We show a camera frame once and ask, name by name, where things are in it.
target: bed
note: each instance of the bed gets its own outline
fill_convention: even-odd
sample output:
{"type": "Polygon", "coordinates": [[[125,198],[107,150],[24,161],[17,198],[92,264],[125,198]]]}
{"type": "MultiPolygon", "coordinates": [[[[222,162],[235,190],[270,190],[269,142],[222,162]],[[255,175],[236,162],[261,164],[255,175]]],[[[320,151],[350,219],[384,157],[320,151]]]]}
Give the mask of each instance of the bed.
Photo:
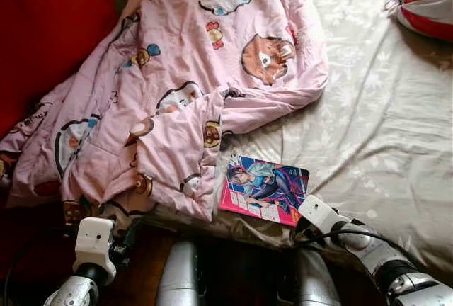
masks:
{"type": "MultiPolygon", "coordinates": [[[[231,154],[300,166],[311,173],[309,193],[451,279],[453,47],[400,27],[383,10],[385,1],[314,0],[328,41],[328,86],[305,109],[223,140],[217,201],[231,154]]],[[[129,0],[122,17],[139,2],[129,0]]],[[[275,248],[292,245],[290,228],[216,209],[211,223],[161,205],[144,219],[275,248]]]]}

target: wire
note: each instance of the wire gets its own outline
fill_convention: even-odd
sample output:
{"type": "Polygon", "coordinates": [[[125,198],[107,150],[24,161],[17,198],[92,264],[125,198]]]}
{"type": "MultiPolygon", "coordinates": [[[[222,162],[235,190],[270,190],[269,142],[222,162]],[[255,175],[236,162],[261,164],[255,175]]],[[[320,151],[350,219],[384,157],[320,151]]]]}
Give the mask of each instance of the wire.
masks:
{"type": "Polygon", "coordinates": [[[421,271],[425,270],[425,265],[423,265],[420,262],[420,260],[418,260],[416,257],[414,257],[414,255],[412,255],[411,253],[406,251],[402,246],[400,246],[396,242],[394,242],[394,241],[392,241],[392,240],[390,240],[390,239],[388,239],[386,237],[383,237],[382,235],[371,233],[371,232],[364,232],[364,231],[361,231],[361,230],[352,230],[352,229],[343,229],[343,230],[340,229],[340,230],[335,230],[335,231],[332,231],[332,232],[329,232],[329,233],[325,233],[325,234],[322,234],[322,235],[318,235],[318,236],[312,237],[311,239],[308,239],[308,240],[299,241],[299,240],[294,239],[294,237],[293,237],[293,240],[294,240],[294,242],[298,243],[299,246],[306,246],[306,245],[311,244],[313,242],[317,242],[318,240],[325,239],[327,237],[333,237],[333,236],[339,235],[339,234],[367,235],[368,237],[374,237],[375,239],[379,239],[379,240],[385,241],[386,243],[388,243],[393,248],[398,249],[404,256],[406,256],[408,258],[408,260],[416,268],[418,268],[421,271]]]}
{"type": "Polygon", "coordinates": [[[63,228],[50,228],[45,229],[35,235],[33,235],[22,247],[19,249],[16,254],[14,254],[13,259],[11,260],[11,265],[9,266],[8,273],[6,274],[5,284],[4,284],[4,291],[3,291],[3,306],[8,306],[8,285],[11,279],[11,276],[14,272],[14,268],[16,267],[17,263],[22,259],[22,257],[27,253],[27,251],[31,248],[32,245],[35,244],[37,240],[41,240],[43,237],[63,232],[63,228]]]}

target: crumpled blanket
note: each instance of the crumpled blanket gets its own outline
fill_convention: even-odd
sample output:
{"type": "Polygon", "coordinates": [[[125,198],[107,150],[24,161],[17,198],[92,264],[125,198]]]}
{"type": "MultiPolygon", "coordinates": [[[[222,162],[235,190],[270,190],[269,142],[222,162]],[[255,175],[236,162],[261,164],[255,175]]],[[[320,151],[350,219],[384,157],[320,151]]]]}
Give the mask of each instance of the crumpled blanket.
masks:
{"type": "Polygon", "coordinates": [[[315,101],[327,72],[312,0],[142,0],[0,142],[0,186],[61,198],[69,223],[155,203],[210,221],[222,137],[315,101]]]}

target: cartoon print blanket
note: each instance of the cartoon print blanket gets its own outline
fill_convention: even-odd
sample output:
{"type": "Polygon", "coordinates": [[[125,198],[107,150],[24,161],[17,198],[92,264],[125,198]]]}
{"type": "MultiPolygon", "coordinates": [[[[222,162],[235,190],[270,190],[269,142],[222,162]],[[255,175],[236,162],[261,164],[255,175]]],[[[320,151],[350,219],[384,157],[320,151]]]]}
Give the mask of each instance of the cartoon print blanket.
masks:
{"type": "Polygon", "coordinates": [[[211,220],[222,136],[303,108],[326,76],[312,0],[143,0],[0,142],[0,185],[9,206],[62,198],[67,222],[155,203],[211,220]]]}

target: beige bed sheet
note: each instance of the beige bed sheet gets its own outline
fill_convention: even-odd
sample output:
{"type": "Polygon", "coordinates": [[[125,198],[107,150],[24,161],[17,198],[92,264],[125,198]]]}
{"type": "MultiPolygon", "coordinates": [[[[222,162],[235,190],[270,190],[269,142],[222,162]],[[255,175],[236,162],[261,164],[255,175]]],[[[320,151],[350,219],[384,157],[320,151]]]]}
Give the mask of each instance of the beige bed sheet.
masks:
{"type": "MultiPolygon", "coordinates": [[[[315,0],[328,37],[321,100],[248,135],[230,154],[301,166],[309,193],[399,242],[453,283],[453,46],[402,28],[386,0],[315,0]]],[[[139,0],[129,0],[123,15],[139,0]]],[[[147,221],[171,229],[291,245],[289,228],[217,211],[207,224],[158,207],[147,221]]]]}

